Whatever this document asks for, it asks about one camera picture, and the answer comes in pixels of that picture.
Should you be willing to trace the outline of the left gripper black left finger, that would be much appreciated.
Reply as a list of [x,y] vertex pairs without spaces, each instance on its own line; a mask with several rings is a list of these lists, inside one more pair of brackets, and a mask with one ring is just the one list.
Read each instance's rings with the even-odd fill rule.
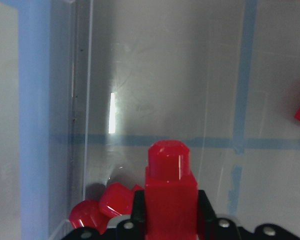
[[119,222],[115,233],[116,240],[146,239],[146,203],[144,190],[137,190],[134,193],[130,218]]

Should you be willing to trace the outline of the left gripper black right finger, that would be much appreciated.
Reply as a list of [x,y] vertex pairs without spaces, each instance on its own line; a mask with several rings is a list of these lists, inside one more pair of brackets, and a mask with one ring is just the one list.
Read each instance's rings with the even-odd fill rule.
[[199,240],[239,240],[240,233],[235,223],[217,217],[204,190],[198,191],[197,236]]

